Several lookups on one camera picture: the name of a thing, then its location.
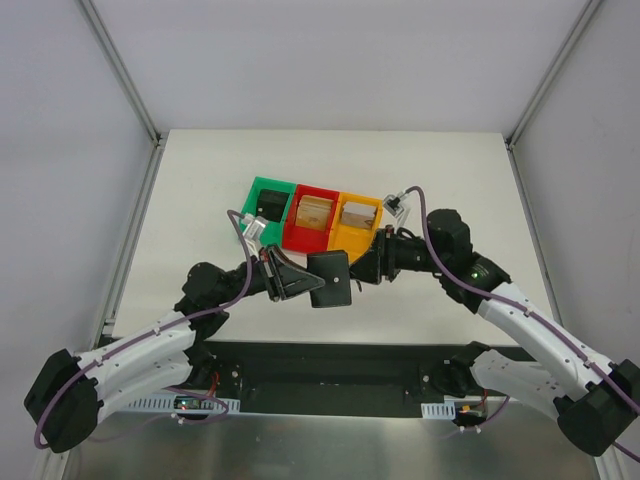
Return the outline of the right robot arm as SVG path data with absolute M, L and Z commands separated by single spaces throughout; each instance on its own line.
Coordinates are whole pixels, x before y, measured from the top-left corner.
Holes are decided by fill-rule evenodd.
M 435 210 L 427 237 L 387 226 L 350 267 L 363 283 L 393 281 L 404 271 L 436 277 L 449 298 L 496 326 L 532 357 L 507 359 L 473 342 L 434 374 L 435 387 L 461 397 L 497 390 L 554 420 L 579 450 L 599 457 L 639 417 L 639 368 L 614 362 L 548 318 L 490 259 L 475 252 L 459 213 Z

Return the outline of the black leather card holder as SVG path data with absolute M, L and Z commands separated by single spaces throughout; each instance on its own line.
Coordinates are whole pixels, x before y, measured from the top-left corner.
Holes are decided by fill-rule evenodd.
M 316 309 L 346 307 L 352 304 L 348 254 L 344 250 L 325 251 L 307 256 L 307 271 L 324 281 L 310 292 Z

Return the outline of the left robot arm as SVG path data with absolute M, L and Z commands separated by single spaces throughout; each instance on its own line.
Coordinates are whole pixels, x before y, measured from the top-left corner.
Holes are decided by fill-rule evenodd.
M 200 345 L 217 333 L 247 296 L 284 301 L 327 284 L 277 246 L 225 271 L 201 262 L 188 272 L 183 296 L 165 316 L 107 346 L 73 354 L 61 349 L 41 367 L 24 399 L 36 424 L 34 444 L 55 453 L 87 439 L 118 407 L 157 389 L 204 387 L 210 363 Z

